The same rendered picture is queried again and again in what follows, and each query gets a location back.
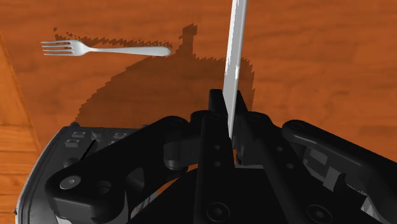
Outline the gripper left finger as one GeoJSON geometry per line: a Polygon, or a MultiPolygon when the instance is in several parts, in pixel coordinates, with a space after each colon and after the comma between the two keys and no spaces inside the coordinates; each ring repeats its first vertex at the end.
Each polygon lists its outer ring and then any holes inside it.
{"type": "Polygon", "coordinates": [[[71,222],[106,224],[140,203],[189,165],[201,172],[231,157],[223,92],[209,92],[207,110],[190,120],[166,116],[53,174],[45,193],[56,216],[71,222]]]}

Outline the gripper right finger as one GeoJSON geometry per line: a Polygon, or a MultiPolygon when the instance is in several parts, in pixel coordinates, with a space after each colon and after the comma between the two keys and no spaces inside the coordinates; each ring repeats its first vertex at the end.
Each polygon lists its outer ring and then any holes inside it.
{"type": "Polygon", "coordinates": [[[302,120],[281,127],[237,96],[241,165],[262,165],[288,224],[397,224],[397,162],[302,120]]]}

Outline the silver table knife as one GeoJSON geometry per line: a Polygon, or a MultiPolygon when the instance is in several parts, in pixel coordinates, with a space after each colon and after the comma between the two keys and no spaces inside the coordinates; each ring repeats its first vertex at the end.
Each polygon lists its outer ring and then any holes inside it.
{"type": "Polygon", "coordinates": [[[226,52],[223,98],[228,113],[228,135],[233,139],[233,124],[244,39],[247,0],[232,0],[226,52]]]}

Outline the silver fork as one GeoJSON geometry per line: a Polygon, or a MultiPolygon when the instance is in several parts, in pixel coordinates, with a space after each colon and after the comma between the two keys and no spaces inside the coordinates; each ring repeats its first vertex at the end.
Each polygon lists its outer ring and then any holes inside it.
{"type": "Polygon", "coordinates": [[[121,48],[94,48],[89,47],[81,41],[56,40],[42,41],[44,55],[51,56],[83,56],[89,52],[100,53],[124,53],[131,55],[146,55],[154,57],[165,57],[171,54],[171,49],[165,46],[138,46],[138,47],[121,47],[121,48]]]}

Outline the black toaster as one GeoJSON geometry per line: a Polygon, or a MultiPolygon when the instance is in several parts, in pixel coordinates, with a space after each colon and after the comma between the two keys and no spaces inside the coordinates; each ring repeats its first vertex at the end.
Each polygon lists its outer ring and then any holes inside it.
{"type": "Polygon", "coordinates": [[[60,129],[42,151],[27,178],[14,210],[15,224],[92,224],[57,216],[46,198],[45,182],[55,172],[136,131],[80,127],[78,123],[60,129]]]}

